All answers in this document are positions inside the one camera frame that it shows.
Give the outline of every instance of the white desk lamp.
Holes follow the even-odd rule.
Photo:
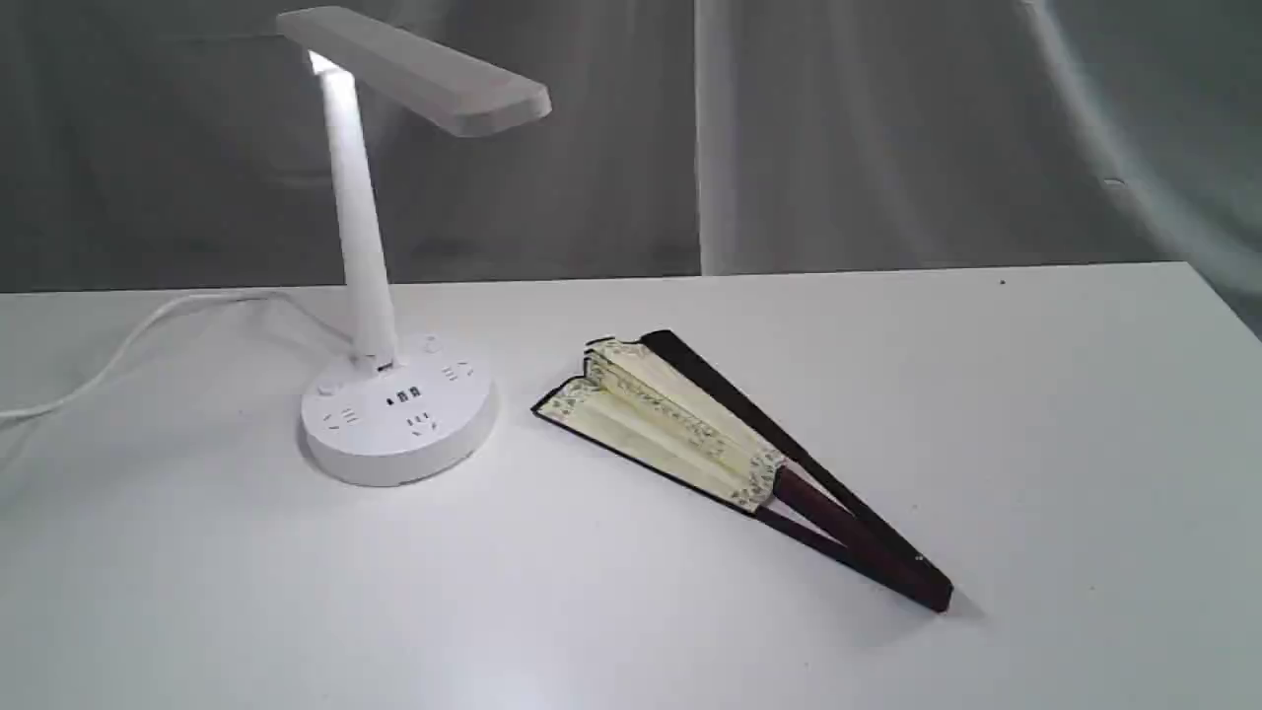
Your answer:
[[[457,342],[395,333],[376,202],[355,92],[358,78],[459,136],[490,135],[551,110],[548,88],[343,8],[276,18],[310,52],[324,93],[353,352],[302,401],[312,454],[331,475],[389,487],[472,454],[491,434],[495,386]]]

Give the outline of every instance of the lamp head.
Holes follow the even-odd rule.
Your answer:
[[[551,111],[546,86],[346,8],[284,13],[276,26],[310,52],[317,74],[351,72],[452,135],[491,135]]]

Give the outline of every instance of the white cable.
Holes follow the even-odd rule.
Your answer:
[[[186,303],[193,303],[193,301],[231,303],[239,300],[261,300],[266,298],[283,298],[294,306],[297,306],[299,310],[302,310],[304,314],[307,314],[309,318],[319,323],[324,329],[336,333],[345,339],[350,339],[350,337],[347,337],[345,332],[322,320],[314,313],[304,308],[302,303],[295,300],[293,295],[283,290],[239,290],[232,293],[192,293],[188,295],[180,295],[179,298],[173,298],[163,303],[153,313],[149,313],[148,318],[140,320],[140,323],[136,327],[131,328],[131,332],[127,333],[127,337],[122,339],[119,347],[114,351],[114,354],[111,354],[110,362],[106,363],[105,367],[101,368],[101,371],[92,380],[78,386],[77,388],[74,388],[73,392],[59,400],[54,400],[44,405],[37,405],[34,407],[25,407],[21,410],[9,410],[0,412],[0,422],[13,421],[13,420],[27,420],[30,417],[39,417],[49,412],[56,412],[57,410],[61,410],[62,407],[85,396],[92,388],[101,385],[101,381],[103,381],[105,377],[110,375],[110,371],[112,371],[114,367],[119,364],[119,361],[122,359],[124,354],[127,352],[127,348],[131,347],[131,343],[135,342],[138,337],[144,334],[144,332],[150,327],[153,327],[154,323],[167,317],[172,310],[179,308],[180,305],[184,305]]]

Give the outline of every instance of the tabletop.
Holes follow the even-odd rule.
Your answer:
[[[337,288],[293,289],[339,322]],[[1247,707],[1262,344],[1184,264],[398,285],[502,412],[398,489],[321,474],[339,349],[203,305],[0,429],[0,705]],[[168,291],[0,296],[0,407]],[[670,327],[957,585],[931,614],[535,420],[584,340]]]

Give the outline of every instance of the closed folding fan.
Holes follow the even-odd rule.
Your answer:
[[[583,376],[534,412],[929,609],[950,604],[945,575],[670,330],[589,343]],[[772,499],[827,535],[771,511]]]

